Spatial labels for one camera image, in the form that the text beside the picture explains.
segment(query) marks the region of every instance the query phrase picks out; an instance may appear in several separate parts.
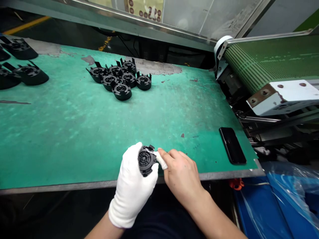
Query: green work table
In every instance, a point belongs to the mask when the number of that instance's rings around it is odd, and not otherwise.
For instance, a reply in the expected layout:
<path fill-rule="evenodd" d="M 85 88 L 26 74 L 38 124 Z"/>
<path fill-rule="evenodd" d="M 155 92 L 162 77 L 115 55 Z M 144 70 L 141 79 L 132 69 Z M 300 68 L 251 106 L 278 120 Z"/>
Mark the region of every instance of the green work table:
<path fill-rule="evenodd" d="M 0 194 L 114 187 L 123 153 L 139 141 L 187 153 L 201 180 L 264 175 L 213 72 L 136 59 L 141 73 L 152 74 L 152 88 L 135 87 L 121 102 L 85 68 L 130 58 L 27 42 L 50 80 L 0 91 Z M 246 165 L 229 162 L 220 127 L 235 130 Z"/>

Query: orange object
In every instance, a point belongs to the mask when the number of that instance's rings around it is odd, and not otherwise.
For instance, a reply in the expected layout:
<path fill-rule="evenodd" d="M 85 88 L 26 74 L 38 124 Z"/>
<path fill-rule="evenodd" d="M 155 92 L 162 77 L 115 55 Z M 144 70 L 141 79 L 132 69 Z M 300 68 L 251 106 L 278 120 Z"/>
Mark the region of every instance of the orange object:
<path fill-rule="evenodd" d="M 245 186 L 241 178 L 230 179 L 228 182 L 229 182 L 229 186 L 237 191 L 241 190 L 242 187 Z"/>

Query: smartphone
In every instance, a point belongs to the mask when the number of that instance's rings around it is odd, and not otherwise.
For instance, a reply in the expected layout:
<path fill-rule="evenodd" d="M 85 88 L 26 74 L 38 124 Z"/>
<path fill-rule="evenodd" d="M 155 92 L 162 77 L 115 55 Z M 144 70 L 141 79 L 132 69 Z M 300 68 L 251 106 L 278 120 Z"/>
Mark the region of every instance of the smartphone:
<path fill-rule="evenodd" d="M 247 160 L 232 128 L 219 128 L 227 156 L 232 164 L 246 164 Z"/>

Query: white cotton glove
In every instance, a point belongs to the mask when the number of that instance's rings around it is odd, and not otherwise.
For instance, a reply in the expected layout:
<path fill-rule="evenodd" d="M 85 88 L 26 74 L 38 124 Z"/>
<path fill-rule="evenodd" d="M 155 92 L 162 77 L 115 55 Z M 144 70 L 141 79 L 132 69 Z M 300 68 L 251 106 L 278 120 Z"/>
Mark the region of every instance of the white cotton glove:
<path fill-rule="evenodd" d="M 120 173 L 117 178 L 116 192 L 109 207 L 109 219 L 119 228 L 131 228 L 137 214 L 153 192 L 159 164 L 152 166 L 152 172 L 143 177 L 138 162 L 142 143 L 129 147 L 123 154 Z"/>

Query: black plastic part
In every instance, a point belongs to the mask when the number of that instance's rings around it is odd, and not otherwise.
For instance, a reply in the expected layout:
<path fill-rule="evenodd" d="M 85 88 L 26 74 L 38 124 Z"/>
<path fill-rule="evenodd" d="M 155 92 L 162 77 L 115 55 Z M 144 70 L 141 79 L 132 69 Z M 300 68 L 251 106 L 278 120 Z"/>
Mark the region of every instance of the black plastic part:
<path fill-rule="evenodd" d="M 0 47 L 0 61 L 8 60 L 11 56 Z"/>
<path fill-rule="evenodd" d="M 0 40 L 4 42 L 1 45 L 19 60 L 31 60 L 38 57 L 38 53 L 22 38 L 10 41 L 5 36 L 1 36 Z"/>
<path fill-rule="evenodd" d="M 131 88 L 134 88 L 136 86 L 136 77 L 132 73 L 126 72 L 122 75 L 122 83 L 128 84 Z"/>
<path fill-rule="evenodd" d="M 117 84 L 113 87 L 112 92 L 118 100 L 128 100 L 132 96 L 131 88 L 125 84 Z"/>
<path fill-rule="evenodd" d="M 108 69 L 102 67 L 98 61 L 95 61 L 94 63 L 96 67 L 91 67 L 90 70 L 86 68 L 86 70 L 90 73 L 96 83 L 101 84 L 101 77 L 108 74 Z"/>
<path fill-rule="evenodd" d="M 18 65 L 19 68 L 15 68 L 9 63 L 5 62 L 3 64 L 4 67 L 8 68 L 12 71 L 12 73 L 20 76 L 20 80 L 26 85 L 40 85 L 49 80 L 49 76 L 44 73 L 36 64 L 29 60 L 33 65 L 21 66 Z"/>
<path fill-rule="evenodd" d="M 102 76 L 101 83 L 103 84 L 106 90 L 112 91 L 113 87 L 120 83 L 120 80 L 118 77 L 114 75 L 106 75 Z"/>
<path fill-rule="evenodd" d="M 134 58 L 132 58 L 132 61 L 126 61 L 126 60 L 122 60 L 122 58 L 120 59 L 121 64 L 122 64 L 122 71 L 123 72 L 129 72 L 132 73 L 133 75 L 136 74 L 136 64 L 135 64 L 135 60 Z"/>
<path fill-rule="evenodd" d="M 0 65 L 0 90 L 12 88 L 20 84 L 20 79 L 18 75 L 3 69 Z"/>
<path fill-rule="evenodd" d="M 122 68 L 121 68 L 121 65 L 120 66 L 113 66 L 113 65 L 111 65 L 111 67 L 110 67 L 110 72 L 111 72 L 111 74 L 112 75 L 114 75 L 114 76 L 117 76 L 118 78 L 121 78 L 121 76 L 122 76 L 122 74 L 123 74 L 123 72 L 122 72 Z"/>
<path fill-rule="evenodd" d="M 152 172 L 152 166 L 156 163 L 156 156 L 149 151 L 154 151 L 152 145 L 143 146 L 139 152 L 139 167 L 143 177 Z"/>
<path fill-rule="evenodd" d="M 136 79 L 137 87 L 141 90 L 149 90 L 152 86 L 152 75 L 140 75 L 140 72 L 137 72 Z"/>

